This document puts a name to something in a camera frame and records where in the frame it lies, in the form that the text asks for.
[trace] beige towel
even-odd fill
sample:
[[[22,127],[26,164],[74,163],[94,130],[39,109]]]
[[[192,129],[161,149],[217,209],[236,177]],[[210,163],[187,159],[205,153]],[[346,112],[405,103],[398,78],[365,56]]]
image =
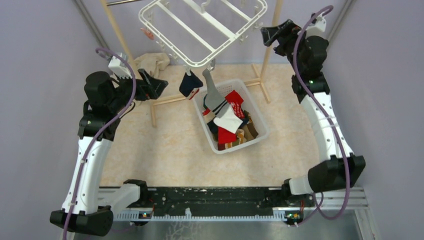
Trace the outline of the beige towel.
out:
[[[170,58],[166,53],[145,53],[136,59],[134,63],[137,69],[144,69],[150,76],[159,77],[159,70],[163,71],[170,64]]]

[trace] white hanging rack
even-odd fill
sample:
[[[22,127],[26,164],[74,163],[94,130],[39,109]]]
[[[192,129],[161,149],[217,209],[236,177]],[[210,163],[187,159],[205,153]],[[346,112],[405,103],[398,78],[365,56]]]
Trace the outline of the white hanging rack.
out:
[[[145,7],[143,7],[138,13],[138,19],[154,34],[155,37],[160,39],[160,43],[165,44],[176,56],[183,60],[188,66],[192,68],[200,68],[213,59],[215,59],[220,53],[227,49],[234,41],[240,39],[241,42],[246,39],[244,34],[250,28],[258,28],[256,24],[257,21],[265,14],[267,11],[268,5],[265,0],[255,0],[256,10],[255,15],[251,18],[247,16],[243,11],[238,9],[236,6],[228,2],[228,0],[221,0],[225,6],[230,8],[234,13],[238,14],[241,18],[246,21],[246,24],[236,32],[232,32],[221,22],[211,16],[208,11],[208,5],[211,0],[205,0],[204,3],[198,5],[193,0],[181,0],[178,3],[185,3],[190,6],[195,12],[197,12],[201,17],[203,17],[209,24],[214,26],[219,30],[227,39],[217,48],[212,47],[207,41],[200,37],[196,32],[194,32],[189,26],[187,26],[182,20],[180,20],[175,14],[172,13],[172,7],[169,6],[169,2],[164,2],[164,0],[154,0]],[[187,55],[182,52],[174,43],[172,43],[163,32],[160,32],[152,21],[152,9],[154,7],[159,7],[171,18],[173,18],[181,27],[183,27],[189,34],[191,34],[197,41],[199,41],[206,49],[210,51],[201,61],[193,61]]]

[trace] pile of socks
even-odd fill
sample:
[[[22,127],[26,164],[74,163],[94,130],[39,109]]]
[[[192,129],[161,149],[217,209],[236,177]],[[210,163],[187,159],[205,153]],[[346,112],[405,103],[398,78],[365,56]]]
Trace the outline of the pile of socks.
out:
[[[219,151],[244,144],[258,136],[250,113],[242,108],[244,100],[238,92],[230,92],[225,99],[217,102],[212,110],[207,108],[211,105],[210,102],[206,103],[207,97],[206,95],[204,98],[203,119],[213,139],[218,143]]]

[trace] beige tabletop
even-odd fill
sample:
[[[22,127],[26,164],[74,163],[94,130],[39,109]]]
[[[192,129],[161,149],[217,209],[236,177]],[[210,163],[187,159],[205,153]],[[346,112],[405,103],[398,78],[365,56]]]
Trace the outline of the beige tabletop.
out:
[[[204,81],[203,69],[193,72]],[[184,69],[168,66],[159,78],[169,81],[163,96],[179,93]],[[193,102],[156,107],[157,128],[147,102],[138,103],[121,121],[104,164],[101,186],[121,186],[139,179],[148,186],[255,187],[280,186],[287,178],[308,172],[318,161],[318,147],[308,117],[292,91],[289,64],[270,64],[265,85],[249,91],[270,129],[267,139],[226,154],[215,154],[207,141]],[[217,65],[215,82],[255,78],[250,64]]]

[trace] cable connector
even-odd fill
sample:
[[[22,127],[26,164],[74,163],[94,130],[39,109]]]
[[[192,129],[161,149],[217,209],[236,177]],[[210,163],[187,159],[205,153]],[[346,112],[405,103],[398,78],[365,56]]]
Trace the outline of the cable connector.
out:
[[[118,55],[123,58],[125,61],[128,61],[128,56],[124,53],[118,53]],[[110,59],[109,69],[117,75],[121,79],[131,79],[131,72],[130,70],[124,65],[124,63],[116,58],[115,56]]]

